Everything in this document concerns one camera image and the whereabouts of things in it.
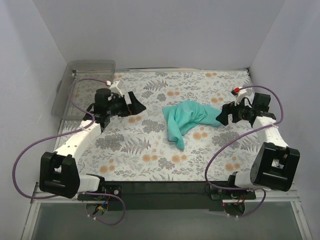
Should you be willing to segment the teal t shirt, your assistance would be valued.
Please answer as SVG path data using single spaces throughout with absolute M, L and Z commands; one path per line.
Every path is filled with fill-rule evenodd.
M 211 125 L 219 127 L 222 124 L 216 120 L 221 113 L 208 104 L 185 100 L 177 105 L 166 106 L 162 109 L 166 124 L 168 140 L 175 143 L 179 150 L 185 149 L 183 136 L 195 126 Z

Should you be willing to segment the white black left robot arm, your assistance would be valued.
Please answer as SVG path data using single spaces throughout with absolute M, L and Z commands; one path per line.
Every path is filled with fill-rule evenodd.
M 45 152 L 40 160 L 39 188 L 43 192 L 73 198 L 76 194 L 89 192 L 95 200 L 106 196 L 104 178 L 98 175 L 81 175 L 77 163 L 89 145 L 103 133 L 114 116 L 135 116 L 146 110 L 134 93 L 125 96 L 107 88 L 100 88 L 86 110 L 79 128 L 54 152 Z

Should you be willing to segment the clear plastic bin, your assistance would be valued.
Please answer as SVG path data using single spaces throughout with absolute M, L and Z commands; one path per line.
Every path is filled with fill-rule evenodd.
M 66 65 L 56 90 L 51 115 L 61 120 L 80 121 L 95 100 L 96 90 L 112 82 L 116 69 L 113 60 L 75 60 Z

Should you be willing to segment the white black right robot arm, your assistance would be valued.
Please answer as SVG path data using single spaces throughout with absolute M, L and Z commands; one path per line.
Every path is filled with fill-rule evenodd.
M 248 121 L 257 130 L 261 147 L 249 171 L 234 172 L 229 176 L 227 195 L 237 199 L 243 195 L 245 188 L 259 187 L 287 192 L 294 180 L 300 152 L 283 140 L 276 126 L 276 117 L 269 112 L 270 95 L 255 93 L 252 101 L 246 101 L 245 89 L 236 88 L 232 94 L 236 100 L 224 104 L 216 120 L 224 126 L 229 123 L 229 115 L 233 123 Z

